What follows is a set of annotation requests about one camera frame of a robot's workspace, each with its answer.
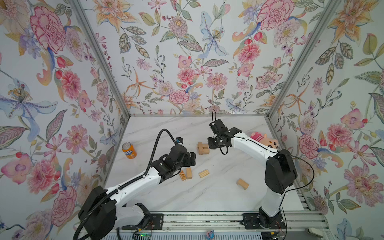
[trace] wooden block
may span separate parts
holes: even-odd
[[[187,168],[187,179],[192,179],[192,169],[190,167]]]
[[[208,171],[208,169],[206,169],[206,170],[200,172],[200,173],[199,173],[199,176],[200,176],[200,178],[203,178],[203,177],[205,177],[205,176],[208,175],[208,174],[209,174],[209,171]]]
[[[249,184],[246,183],[246,182],[245,182],[243,179],[241,179],[241,178],[237,181],[237,184],[240,185],[240,186],[242,186],[242,187],[244,188],[244,190],[246,190],[246,189],[248,188],[248,186],[249,186]]]
[[[184,180],[186,180],[186,179],[187,179],[187,177],[185,176],[185,174],[184,174],[184,171],[183,171],[183,170],[181,170],[181,172],[179,173],[179,175],[180,175],[181,181],[184,181]]]

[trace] marble table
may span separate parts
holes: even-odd
[[[218,117],[228,127],[237,127],[245,134],[267,133],[270,130],[264,117],[225,116]],[[191,117],[131,117],[123,137],[131,142],[137,157],[128,159],[119,151],[106,183],[106,187],[117,185],[146,169],[157,134],[162,128],[168,129],[174,138],[182,137],[184,146],[196,153],[196,165],[192,167],[193,178],[181,181],[177,175],[159,184],[151,191],[136,196],[129,204],[143,203],[150,211],[254,211],[258,210],[267,186],[264,182],[265,166],[246,153],[229,148],[227,155],[219,149],[208,155],[199,155],[197,143],[207,143],[213,136],[209,127],[211,116]],[[162,134],[154,160],[168,154],[173,146],[170,137]],[[204,178],[199,172],[208,169],[210,174]],[[241,178],[249,184],[247,190],[237,185]],[[296,191],[285,196],[282,206],[285,211],[304,210]]]

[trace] pink plush toy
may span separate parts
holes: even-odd
[[[271,147],[271,148],[275,148],[275,149],[277,149],[279,147],[278,141],[276,139],[267,138],[266,134],[263,135],[259,132],[254,132],[251,134],[251,138],[253,140],[256,140],[259,143],[267,146],[267,147]]]

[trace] orange soda can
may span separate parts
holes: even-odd
[[[122,145],[122,151],[129,159],[133,159],[137,156],[137,153],[130,142],[126,142]]]

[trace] floral wallpaper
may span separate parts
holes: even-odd
[[[344,0],[272,116],[284,147],[314,168],[304,194],[340,240],[384,238],[383,11]],[[312,169],[295,165],[307,184]]]
[[[0,239],[68,239],[126,119],[66,0],[0,0],[0,31]]]
[[[263,114],[326,0],[82,0],[133,114]]]

